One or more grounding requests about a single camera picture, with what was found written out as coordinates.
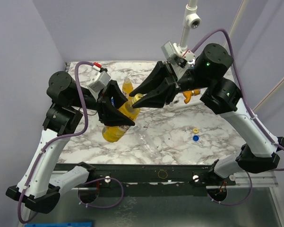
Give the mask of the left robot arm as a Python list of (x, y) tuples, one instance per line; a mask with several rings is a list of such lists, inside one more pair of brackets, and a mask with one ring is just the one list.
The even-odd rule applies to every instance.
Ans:
[[(61, 195), (80, 184), (92, 186), (96, 177), (95, 168), (81, 162), (58, 179), (51, 179), (58, 158), (83, 115), (75, 110), (82, 104), (77, 84), (67, 72), (54, 73), (48, 85), (46, 94), (52, 99), (52, 105), (43, 122), (38, 148), (21, 181), (6, 191), (6, 195), (19, 204), (43, 214), (55, 208)], [(82, 88), (82, 94), (86, 108), (97, 111), (104, 125), (135, 124), (118, 110), (127, 99), (106, 71), (96, 73), (87, 87)]]

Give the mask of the yellow bottle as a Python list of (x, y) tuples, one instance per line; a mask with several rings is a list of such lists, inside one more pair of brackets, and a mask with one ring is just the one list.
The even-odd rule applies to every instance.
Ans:
[(125, 77), (122, 85), (122, 92), (128, 100), (132, 99), (132, 97), (129, 96), (132, 91), (133, 91), (132, 82), (129, 77)]
[[(133, 108), (132, 105), (139, 101), (142, 97), (142, 94), (135, 95), (133, 98), (125, 102), (118, 111), (134, 122), (140, 113), (140, 108)], [(118, 119), (113, 117), (112, 126), (104, 126), (102, 136), (106, 141), (110, 143), (117, 142), (128, 131), (131, 126), (125, 117)]]

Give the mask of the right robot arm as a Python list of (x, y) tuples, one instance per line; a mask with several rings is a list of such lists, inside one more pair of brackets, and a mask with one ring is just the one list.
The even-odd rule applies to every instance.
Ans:
[(162, 46), (166, 61), (159, 61), (149, 76), (131, 93), (143, 94), (134, 107), (162, 108), (178, 93), (204, 89), (201, 101), (224, 118), (245, 140), (237, 155), (216, 160), (200, 175), (201, 181), (219, 185), (236, 172), (262, 173), (277, 168), (284, 148), (284, 138), (270, 133), (247, 108), (242, 90), (224, 75), (233, 57), (219, 44), (208, 44), (199, 56), (167, 42)]

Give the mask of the small clear bottle white cap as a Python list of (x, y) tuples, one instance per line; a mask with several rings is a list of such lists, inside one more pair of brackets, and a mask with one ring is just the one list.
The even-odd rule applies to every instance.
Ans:
[(159, 151), (147, 131), (139, 126), (133, 127), (135, 138), (142, 150), (151, 158), (158, 156)]

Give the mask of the blue bottle cap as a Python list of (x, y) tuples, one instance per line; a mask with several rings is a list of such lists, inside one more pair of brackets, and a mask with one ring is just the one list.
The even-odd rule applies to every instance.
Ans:
[(193, 136), (193, 140), (194, 140), (194, 141), (198, 141), (198, 140), (199, 140), (199, 136), (198, 136), (198, 135), (194, 135), (194, 136)]

